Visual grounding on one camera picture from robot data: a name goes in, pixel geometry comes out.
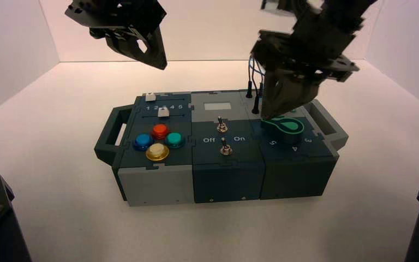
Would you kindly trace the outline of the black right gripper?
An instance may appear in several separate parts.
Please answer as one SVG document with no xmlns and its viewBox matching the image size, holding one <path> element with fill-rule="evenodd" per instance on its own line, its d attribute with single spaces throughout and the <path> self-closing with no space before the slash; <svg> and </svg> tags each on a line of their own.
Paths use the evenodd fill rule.
<svg viewBox="0 0 419 262">
<path fill-rule="evenodd" d="M 293 14 L 292 33 L 260 30 L 251 56 L 264 68 L 261 118 L 283 115 L 311 102 L 319 83 L 282 80 L 274 71 L 314 80 L 346 81 L 359 68 L 343 52 L 360 29 L 358 7 L 282 7 Z"/>
</svg>

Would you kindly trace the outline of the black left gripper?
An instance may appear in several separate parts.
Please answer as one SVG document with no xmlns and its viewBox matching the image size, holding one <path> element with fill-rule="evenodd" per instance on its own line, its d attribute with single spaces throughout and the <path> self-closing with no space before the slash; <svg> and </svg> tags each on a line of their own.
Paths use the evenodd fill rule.
<svg viewBox="0 0 419 262">
<path fill-rule="evenodd" d="M 106 35 L 111 31 L 138 31 L 138 41 L 146 51 L 140 51 L 138 61 L 164 70 L 167 66 L 164 43 L 159 25 L 166 11 L 158 1 L 72 1 L 65 15 L 78 24 L 89 28 L 94 39 L 106 39 L 114 52 L 136 59 L 138 44 L 115 36 Z"/>
</svg>

